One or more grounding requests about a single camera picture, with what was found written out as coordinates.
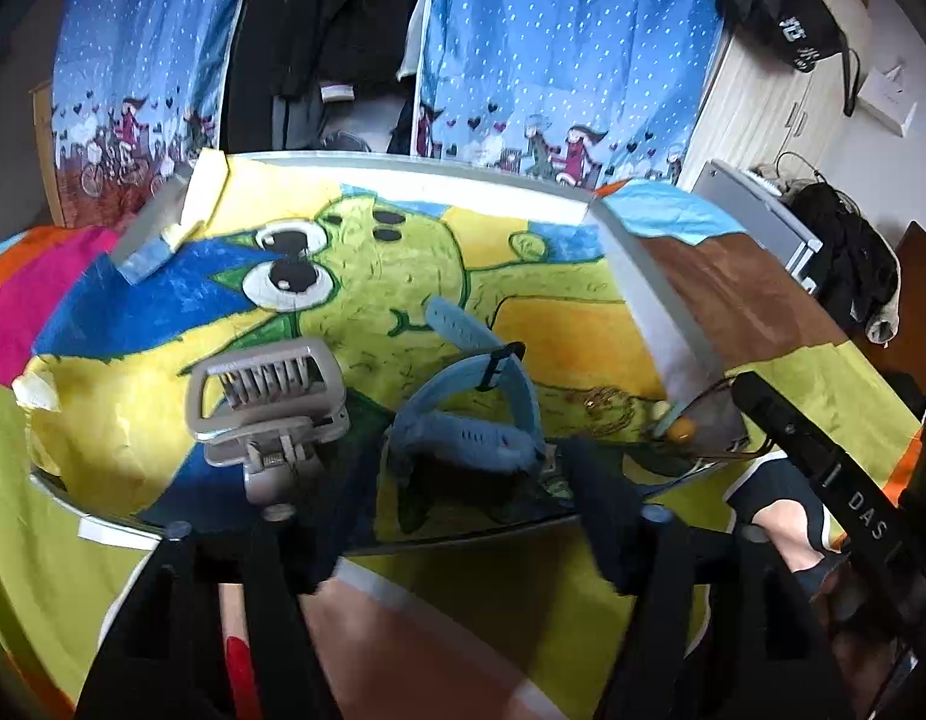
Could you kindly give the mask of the right hand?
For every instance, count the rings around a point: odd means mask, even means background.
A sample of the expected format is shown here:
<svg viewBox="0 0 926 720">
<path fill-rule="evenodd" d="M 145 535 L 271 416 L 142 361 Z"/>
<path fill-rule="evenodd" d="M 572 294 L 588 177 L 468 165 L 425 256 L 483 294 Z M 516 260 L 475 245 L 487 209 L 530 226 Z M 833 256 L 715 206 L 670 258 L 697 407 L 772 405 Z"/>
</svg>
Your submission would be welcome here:
<svg viewBox="0 0 926 720">
<path fill-rule="evenodd" d="M 831 517 L 790 460 L 774 452 L 754 461 L 725 502 L 733 512 L 731 530 L 762 528 L 811 598 L 837 592 L 844 558 L 831 548 Z"/>
</svg>

